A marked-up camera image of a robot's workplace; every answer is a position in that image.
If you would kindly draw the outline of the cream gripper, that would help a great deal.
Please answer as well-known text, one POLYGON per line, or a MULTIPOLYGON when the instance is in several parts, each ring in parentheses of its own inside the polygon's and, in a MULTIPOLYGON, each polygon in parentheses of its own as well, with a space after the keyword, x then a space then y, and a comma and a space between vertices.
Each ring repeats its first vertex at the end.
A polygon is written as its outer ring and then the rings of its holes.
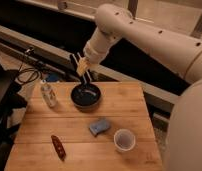
POLYGON ((92 76, 89 71, 87 71, 90 67, 89 60, 84 57, 79 60, 79 62, 76 60, 75 55, 70 55, 70 61, 74 67, 74 70, 78 73, 79 76, 82 76, 83 83, 89 84, 92 81, 92 76))

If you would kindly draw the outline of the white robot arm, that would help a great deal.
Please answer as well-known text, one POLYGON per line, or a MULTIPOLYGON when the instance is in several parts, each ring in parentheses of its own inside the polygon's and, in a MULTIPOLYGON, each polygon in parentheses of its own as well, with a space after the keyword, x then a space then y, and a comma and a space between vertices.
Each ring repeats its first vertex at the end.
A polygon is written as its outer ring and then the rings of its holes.
POLYGON ((202 40, 138 22, 113 4, 100 5, 94 20, 96 29, 83 48, 77 73, 102 62, 124 38, 178 74, 190 86, 172 110, 163 170, 202 171, 202 40))

